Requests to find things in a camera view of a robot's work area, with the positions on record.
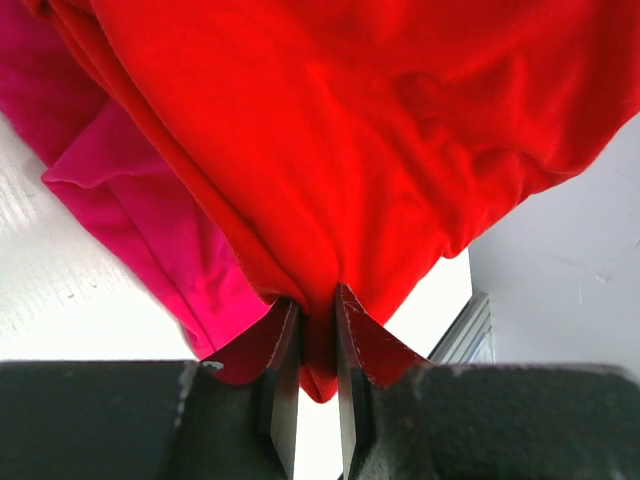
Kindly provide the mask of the red t shirt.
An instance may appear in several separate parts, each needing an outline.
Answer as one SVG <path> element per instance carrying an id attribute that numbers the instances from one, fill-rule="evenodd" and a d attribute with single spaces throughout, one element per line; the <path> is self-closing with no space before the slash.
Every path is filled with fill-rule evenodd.
<path id="1" fill-rule="evenodd" d="M 227 236 L 307 314 L 387 321 L 441 258 L 571 179 L 639 110 L 635 1 L 31 1 Z"/>

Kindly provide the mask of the magenta t shirt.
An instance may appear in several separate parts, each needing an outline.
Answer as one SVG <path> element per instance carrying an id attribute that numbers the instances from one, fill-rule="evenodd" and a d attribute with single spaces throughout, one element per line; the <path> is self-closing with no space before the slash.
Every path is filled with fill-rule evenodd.
<path id="1" fill-rule="evenodd" d="M 223 232 L 19 1 L 1 5 L 1 111 L 44 164 L 43 184 L 177 318 L 197 357 L 266 313 Z"/>

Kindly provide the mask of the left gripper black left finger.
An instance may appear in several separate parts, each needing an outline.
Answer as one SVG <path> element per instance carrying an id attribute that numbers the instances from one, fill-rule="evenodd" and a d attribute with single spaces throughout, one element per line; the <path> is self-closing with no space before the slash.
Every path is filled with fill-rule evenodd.
<path id="1" fill-rule="evenodd" d="M 298 306 L 200 361 L 5 361 L 5 479 L 289 479 Z"/>

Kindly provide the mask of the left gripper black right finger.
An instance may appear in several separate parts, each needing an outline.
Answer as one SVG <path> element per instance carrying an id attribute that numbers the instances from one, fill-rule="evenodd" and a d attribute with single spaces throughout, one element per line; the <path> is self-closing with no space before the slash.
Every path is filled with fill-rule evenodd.
<path id="1" fill-rule="evenodd" d="M 603 365 L 433 364 L 335 292 L 347 479 L 635 479 L 639 384 Z"/>

